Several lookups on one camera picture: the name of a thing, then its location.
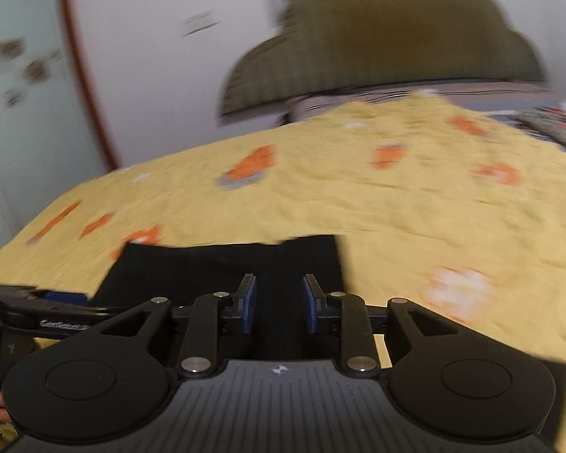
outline door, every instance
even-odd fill
[[[0,0],[0,190],[18,229],[106,172],[67,48],[59,0]]]

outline yellow blanket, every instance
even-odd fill
[[[0,251],[0,283],[92,295],[124,240],[311,234],[339,236],[349,287],[369,304],[405,296],[566,361],[566,154],[425,95],[349,103],[86,182]]]

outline orange pattern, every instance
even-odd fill
[[[139,245],[156,245],[159,242],[160,231],[161,225],[155,225],[153,228],[149,228],[147,230],[139,230],[131,233],[124,239],[122,245],[111,253],[111,256],[114,259],[117,259],[119,257],[119,254],[122,253],[124,245],[126,245],[126,243],[128,242],[137,243]]]
[[[473,134],[475,136],[484,136],[486,134],[486,131],[478,126],[477,123],[462,115],[452,117],[449,122],[457,129],[461,129],[463,132],[468,134]]]
[[[450,267],[435,267],[430,284],[422,293],[430,305],[464,323],[478,319],[490,305],[493,295],[493,280],[486,274],[469,268],[456,270]]]
[[[507,163],[483,165],[477,169],[475,173],[495,179],[498,183],[503,185],[518,185],[522,181],[520,173]]]
[[[373,168],[390,168],[403,159],[406,149],[406,145],[400,143],[377,148],[373,160]]]
[[[44,235],[46,235],[50,230],[52,230],[56,225],[61,223],[69,213],[71,213],[75,208],[77,208],[82,203],[82,200],[76,201],[71,206],[66,208],[61,214],[51,219],[42,230],[38,231],[33,237],[31,237],[27,243],[35,243],[40,240]]]
[[[272,145],[254,149],[242,161],[225,174],[227,180],[243,180],[273,166]]]
[[[86,235],[90,235],[94,230],[106,225],[108,222],[111,221],[115,213],[107,213],[101,216],[98,220],[93,221],[92,223],[88,223],[86,227],[82,230],[82,234],[80,235],[80,240],[83,239]]]

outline olive green pillow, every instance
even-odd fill
[[[222,114],[306,93],[417,80],[543,79],[491,0],[291,0],[281,34],[233,69]]]

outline striped bedsheet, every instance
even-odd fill
[[[513,126],[518,126],[515,121],[517,111],[535,107],[558,107],[563,100],[563,97],[541,84],[507,81],[429,81],[367,89],[343,89],[324,95],[297,98],[290,101],[290,119],[291,122],[309,119],[349,101],[360,100],[370,104],[395,101],[416,90],[435,93],[460,107],[480,111]],[[527,132],[541,139],[549,139],[536,131]]]

